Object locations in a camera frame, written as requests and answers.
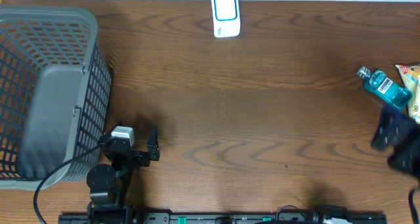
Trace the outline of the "yellow chip snack bag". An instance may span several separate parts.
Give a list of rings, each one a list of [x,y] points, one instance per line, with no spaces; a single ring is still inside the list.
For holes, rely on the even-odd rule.
[[[419,80],[420,80],[420,71],[419,65],[403,66],[396,65],[404,86],[412,93],[412,97],[408,102],[408,113],[409,116],[419,124]]]

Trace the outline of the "blue mouthwash bottle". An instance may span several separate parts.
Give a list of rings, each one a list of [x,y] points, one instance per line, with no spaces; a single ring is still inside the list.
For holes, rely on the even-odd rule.
[[[361,66],[357,75],[362,78],[365,89],[396,109],[404,109],[412,98],[412,93],[408,89],[395,83],[383,71],[372,72]]]

